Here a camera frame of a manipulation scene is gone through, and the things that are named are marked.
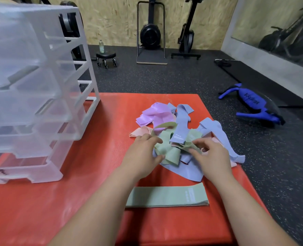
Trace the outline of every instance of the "water bottle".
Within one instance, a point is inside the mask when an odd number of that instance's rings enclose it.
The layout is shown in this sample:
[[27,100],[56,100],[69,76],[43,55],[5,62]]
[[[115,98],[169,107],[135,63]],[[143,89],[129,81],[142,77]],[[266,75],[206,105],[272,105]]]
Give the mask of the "water bottle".
[[105,50],[104,50],[104,43],[103,43],[102,40],[99,40],[99,51],[100,51],[101,53],[104,53],[104,52],[105,52]]

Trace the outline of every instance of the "rolling stool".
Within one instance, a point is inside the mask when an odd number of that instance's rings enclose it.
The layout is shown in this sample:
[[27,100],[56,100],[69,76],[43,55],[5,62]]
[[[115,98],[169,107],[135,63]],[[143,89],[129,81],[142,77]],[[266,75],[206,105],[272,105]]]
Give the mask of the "rolling stool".
[[114,59],[115,57],[116,57],[116,53],[111,53],[111,54],[109,54],[108,52],[96,53],[97,65],[98,65],[98,66],[101,66],[101,63],[99,62],[99,59],[102,59],[105,68],[108,69],[108,65],[107,65],[107,63],[106,63],[106,59],[113,59],[113,64],[114,64],[114,66],[117,66],[116,60]]

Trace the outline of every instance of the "wall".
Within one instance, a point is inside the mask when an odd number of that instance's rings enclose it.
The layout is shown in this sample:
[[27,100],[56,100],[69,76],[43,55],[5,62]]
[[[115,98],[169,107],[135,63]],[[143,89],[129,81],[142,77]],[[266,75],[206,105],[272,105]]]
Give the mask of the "wall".
[[232,37],[258,46],[275,29],[288,28],[303,13],[303,0],[245,0]]
[[[49,0],[59,4],[62,0]],[[137,2],[140,0],[69,0],[80,8],[88,44],[136,46]],[[185,0],[157,0],[165,4],[166,47],[178,48],[177,40],[186,22],[190,4]],[[204,0],[199,3],[191,29],[195,32],[193,48],[221,48],[237,0]],[[148,20],[148,4],[139,6],[139,33]],[[163,38],[163,11],[155,7],[155,24]]]

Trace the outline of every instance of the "red exercise mat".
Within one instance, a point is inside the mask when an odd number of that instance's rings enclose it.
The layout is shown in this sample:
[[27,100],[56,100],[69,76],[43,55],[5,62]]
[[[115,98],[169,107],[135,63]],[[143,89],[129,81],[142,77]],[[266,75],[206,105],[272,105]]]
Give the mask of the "red exercise mat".
[[[153,103],[189,104],[195,110],[189,115],[189,128],[197,128],[201,120],[211,117],[195,94],[100,93],[100,96],[101,102],[83,138],[75,141],[68,153],[60,181],[31,184],[14,180],[0,185],[0,245],[47,244],[121,164],[134,140],[129,133],[138,127],[135,119]],[[264,207],[242,168],[232,170],[240,184]],[[205,177],[203,183],[209,206],[127,209],[117,243],[151,246],[234,242],[217,190]],[[194,184],[162,166],[139,182],[139,186]]]

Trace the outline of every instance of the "right hand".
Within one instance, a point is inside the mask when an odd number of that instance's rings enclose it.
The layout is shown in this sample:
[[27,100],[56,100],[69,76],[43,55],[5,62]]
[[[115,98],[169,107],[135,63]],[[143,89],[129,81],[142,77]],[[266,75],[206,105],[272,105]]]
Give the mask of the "right hand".
[[220,143],[214,142],[211,138],[199,138],[192,143],[200,149],[209,149],[207,155],[201,155],[195,149],[189,149],[189,152],[199,162],[206,178],[215,186],[222,180],[233,177],[229,152]]

